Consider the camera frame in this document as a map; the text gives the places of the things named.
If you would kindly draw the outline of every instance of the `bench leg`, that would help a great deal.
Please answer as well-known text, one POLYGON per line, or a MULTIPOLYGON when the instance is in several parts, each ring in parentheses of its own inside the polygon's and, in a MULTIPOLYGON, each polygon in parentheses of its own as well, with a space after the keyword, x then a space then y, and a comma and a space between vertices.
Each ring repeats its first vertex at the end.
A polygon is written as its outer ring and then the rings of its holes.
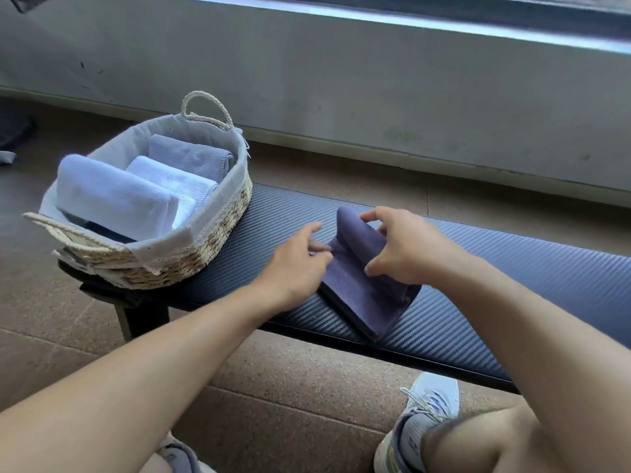
POLYGON ((155 300, 144 299, 137 307, 115 308, 126 342, 169 323, 169 307, 155 300))

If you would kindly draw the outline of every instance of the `forearm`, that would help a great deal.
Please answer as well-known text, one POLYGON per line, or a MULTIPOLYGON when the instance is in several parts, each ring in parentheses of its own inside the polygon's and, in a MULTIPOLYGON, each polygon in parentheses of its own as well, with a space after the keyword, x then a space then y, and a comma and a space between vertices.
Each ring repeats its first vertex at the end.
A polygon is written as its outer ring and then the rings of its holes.
POLYGON ((137 473, 225 359, 273 313, 255 289, 154 330, 0 414, 1 469, 137 473))
POLYGON ((628 471, 631 351, 466 255, 438 285, 500 361, 576 471, 628 471))

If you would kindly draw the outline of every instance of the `purple cloth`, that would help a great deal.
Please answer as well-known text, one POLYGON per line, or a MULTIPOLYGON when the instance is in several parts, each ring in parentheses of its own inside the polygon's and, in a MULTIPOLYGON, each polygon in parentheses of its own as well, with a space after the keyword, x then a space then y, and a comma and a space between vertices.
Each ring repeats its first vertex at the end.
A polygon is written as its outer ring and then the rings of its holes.
POLYGON ((333 261, 320 292, 373 341, 387 334, 415 299, 421 286, 389 276, 369 278, 364 269, 386 246, 386 237, 350 207, 338 209, 338 233, 329 242, 333 261))

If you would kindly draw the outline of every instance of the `sock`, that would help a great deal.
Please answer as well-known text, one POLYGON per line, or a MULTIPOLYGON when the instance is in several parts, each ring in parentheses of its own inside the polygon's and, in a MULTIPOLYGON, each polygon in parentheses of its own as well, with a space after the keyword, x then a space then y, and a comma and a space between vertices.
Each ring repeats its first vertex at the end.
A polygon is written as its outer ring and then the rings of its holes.
POLYGON ((425 466, 421 459, 421 439, 428 430, 437 426, 438 422, 422 413, 408 418, 401 430, 399 438, 399 452, 409 467, 424 472, 425 466))

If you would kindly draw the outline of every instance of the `basket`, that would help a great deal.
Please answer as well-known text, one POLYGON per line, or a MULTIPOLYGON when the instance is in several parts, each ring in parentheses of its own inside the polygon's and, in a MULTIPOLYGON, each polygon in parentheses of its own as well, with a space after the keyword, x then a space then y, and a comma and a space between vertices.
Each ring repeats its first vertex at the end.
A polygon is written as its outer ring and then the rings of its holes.
POLYGON ((134 158, 147 154, 152 134, 221 147, 236 157, 225 179, 182 226, 161 238, 129 244, 116 242, 85 229, 83 220, 57 209, 57 181, 46 191, 39 213, 24 214, 63 245, 53 252, 62 262, 126 289, 166 287, 206 267, 221 250, 252 197, 248 144, 224 105, 203 91, 187 94, 180 114, 132 126, 88 157, 125 169, 134 158), (188 102, 196 96, 214 102, 226 121, 187 113, 188 102))

